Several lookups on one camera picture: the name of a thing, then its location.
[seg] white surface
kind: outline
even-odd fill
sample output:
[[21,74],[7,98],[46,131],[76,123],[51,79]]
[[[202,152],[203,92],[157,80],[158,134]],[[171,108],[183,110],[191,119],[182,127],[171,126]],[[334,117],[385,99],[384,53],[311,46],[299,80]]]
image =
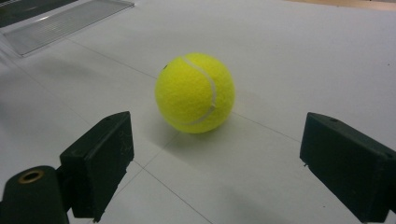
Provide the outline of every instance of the white surface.
[[[394,21],[284,1],[141,0],[28,58],[0,51],[0,194],[129,110],[135,162],[101,223],[359,223],[303,167],[300,141],[312,111],[396,148]],[[222,60],[236,87],[230,118],[200,135],[165,124],[153,96],[166,63],[191,51]]]

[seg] transparent container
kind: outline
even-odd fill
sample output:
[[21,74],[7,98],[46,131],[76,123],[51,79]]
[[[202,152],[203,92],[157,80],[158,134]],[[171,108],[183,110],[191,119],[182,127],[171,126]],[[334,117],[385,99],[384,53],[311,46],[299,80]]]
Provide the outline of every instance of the transparent container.
[[[32,11],[29,3],[21,7],[23,1],[34,0],[5,3],[0,0],[0,41],[22,57],[134,6],[134,3],[119,0],[44,0],[50,4],[30,7],[35,9]],[[11,13],[7,14],[5,10],[12,10],[13,14],[8,16]]]

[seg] tile grout line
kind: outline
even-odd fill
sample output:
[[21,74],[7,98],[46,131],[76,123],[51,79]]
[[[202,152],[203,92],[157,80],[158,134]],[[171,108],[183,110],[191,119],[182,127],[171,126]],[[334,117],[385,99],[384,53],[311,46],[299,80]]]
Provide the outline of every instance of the tile grout line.
[[140,173],[142,173],[142,171],[144,170],[144,168],[143,168],[139,163],[136,163],[136,164],[141,168],[140,171],[137,172],[137,174],[134,175],[134,177],[132,177],[132,179],[131,179],[130,181],[128,181],[128,183],[126,183],[125,186],[122,187],[122,189],[120,189],[120,191],[119,191],[116,195],[114,195],[114,196],[111,198],[111,200],[113,200],[114,198],[116,198],[126,187],[128,187],[128,185],[129,185]]
[[279,134],[281,134],[282,136],[285,136],[285,137],[289,138],[290,140],[293,140],[293,141],[295,141],[295,142],[301,143],[301,141],[299,141],[299,140],[297,140],[297,139],[295,139],[295,138],[293,138],[293,137],[290,137],[290,136],[288,136],[288,135],[286,135],[286,134],[284,134],[284,133],[282,133],[282,132],[280,132],[280,131],[277,131],[277,130],[275,130],[275,129],[273,129],[273,128],[267,127],[267,126],[265,126],[265,125],[259,123],[258,121],[255,121],[255,120],[252,120],[252,119],[248,119],[247,117],[245,117],[245,116],[243,116],[243,115],[240,115],[240,114],[238,114],[238,113],[235,113],[235,112],[232,112],[232,113],[235,114],[236,116],[239,116],[239,117],[243,118],[243,119],[247,119],[247,120],[249,120],[249,121],[251,121],[251,122],[253,122],[253,123],[255,123],[255,124],[258,124],[258,125],[262,126],[263,128],[266,128],[266,129],[268,129],[268,130],[271,130],[271,131],[274,132],[274,133],[279,133]]
[[154,156],[153,158],[151,158],[151,160],[149,160],[149,161],[146,163],[146,165],[144,165],[144,166],[142,166],[142,165],[140,165],[140,164],[139,164],[139,165],[140,165],[143,169],[145,169],[145,168],[146,168],[152,161],[154,161],[154,159],[157,158],[158,155],[160,155],[160,153],[163,152],[163,150],[164,150],[167,146],[169,146],[169,144],[171,144],[171,142],[172,142],[173,140],[175,140],[179,135],[180,135],[180,132],[176,133],[175,136],[173,136],[173,137],[169,140],[169,142],[167,142],[167,143],[161,148],[161,150],[160,150],[159,152],[157,152],[157,154],[155,154],[155,156]]
[[191,206],[191,204],[187,203],[184,199],[182,199],[178,194],[176,194],[173,190],[171,190],[168,186],[166,186],[159,178],[157,178],[155,175],[153,175],[150,171],[148,171],[146,168],[143,168],[149,175],[154,177],[158,182],[160,182],[164,187],[166,187],[169,191],[171,191],[173,194],[175,194],[183,203],[185,203],[188,207],[190,207],[193,211],[195,211],[197,214],[199,214],[201,217],[203,217],[208,223],[214,224],[211,222],[207,217],[205,217],[202,213],[198,212],[194,207]]
[[154,77],[154,76],[152,76],[152,75],[150,75],[150,74],[147,74],[147,73],[145,73],[145,72],[143,72],[143,71],[140,71],[140,70],[138,70],[138,69],[136,69],[136,68],[133,68],[132,66],[130,66],[130,65],[126,64],[126,63],[119,62],[119,61],[115,60],[114,58],[111,58],[110,56],[107,56],[107,55],[105,55],[105,54],[103,54],[103,53],[101,53],[101,52],[99,52],[99,51],[97,51],[97,50],[94,50],[94,49],[91,49],[91,48],[89,48],[89,47],[87,47],[87,46],[85,46],[85,45],[82,45],[82,44],[80,44],[80,43],[78,43],[78,42],[76,42],[76,41],[74,41],[74,40],[72,40],[72,39],[69,39],[69,38],[66,38],[66,39],[67,39],[68,41],[70,41],[70,42],[76,44],[76,45],[79,45],[80,47],[82,47],[82,48],[84,48],[84,49],[87,49],[87,50],[89,50],[89,51],[91,51],[91,52],[97,53],[97,54],[101,55],[102,57],[105,57],[105,58],[107,58],[107,59],[109,59],[109,60],[111,60],[111,61],[113,61],[113,62],[115,62],[115,63],[122,64],[123,66],[129,67],[129,68],[135,70],[136,72],[139,72],[139,73],[141,73],[141,74],[143,74],[143,75],[146,75],[146,76],[148,76],[148,77],[157,79],[156,77]]

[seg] tennis ball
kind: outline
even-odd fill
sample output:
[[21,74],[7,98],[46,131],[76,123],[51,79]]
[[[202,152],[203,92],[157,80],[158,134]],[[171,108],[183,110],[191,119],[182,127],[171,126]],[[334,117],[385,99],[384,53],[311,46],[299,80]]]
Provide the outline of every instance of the tennis ball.
[[233,79],[227,67],[203,53],[176,57],[161,71],[155,98],[163,118],[184,133],[220,126],[233,108]]

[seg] floor tile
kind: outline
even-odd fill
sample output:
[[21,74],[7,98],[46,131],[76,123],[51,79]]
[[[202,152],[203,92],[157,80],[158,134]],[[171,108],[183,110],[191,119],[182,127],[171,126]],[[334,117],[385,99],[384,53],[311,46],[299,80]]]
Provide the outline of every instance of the floor tile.
[[101,223],[173,223],[208,224],[171,190],[142,171],[113,199]]
[[213,223],[359,223],[299,159],[300,143],[231,115],[180,134],[148,166]]

